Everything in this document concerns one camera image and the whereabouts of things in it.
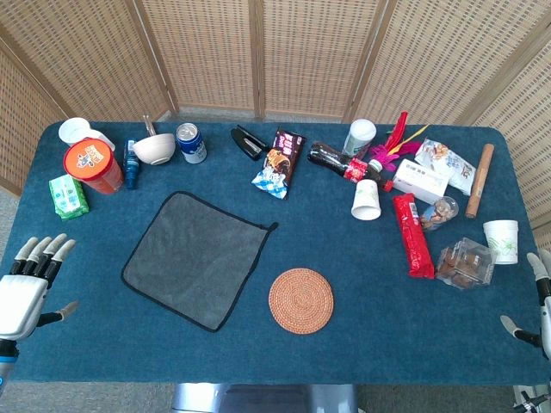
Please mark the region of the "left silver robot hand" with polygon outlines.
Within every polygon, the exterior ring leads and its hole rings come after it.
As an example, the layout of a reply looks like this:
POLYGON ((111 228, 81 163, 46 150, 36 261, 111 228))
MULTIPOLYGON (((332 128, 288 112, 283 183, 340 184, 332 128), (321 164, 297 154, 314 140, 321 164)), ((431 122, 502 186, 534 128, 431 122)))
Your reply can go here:
POLYGON ((47 324, 67 319, 78 307, 73 301, 60 310, 44 313, 46 297, 65 258, 76 241, 57 237, 31 237, 15 255, 9 273, 1 278, 1 339, 17 342, 47 324))

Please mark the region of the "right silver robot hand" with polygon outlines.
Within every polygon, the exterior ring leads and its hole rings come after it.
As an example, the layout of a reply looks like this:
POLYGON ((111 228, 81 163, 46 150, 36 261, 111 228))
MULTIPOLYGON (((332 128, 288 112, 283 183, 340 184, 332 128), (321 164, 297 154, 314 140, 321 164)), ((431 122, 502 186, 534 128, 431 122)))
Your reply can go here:
POLYGON ((500 317, 505 329, 517 340, 540 348, 543 356, 550 360, 550 252, 540 250, 539 255, 528 253, 527 259, 533 268, 538 292, 541 328, 538 334, 523 330, 506 315, 500 317))

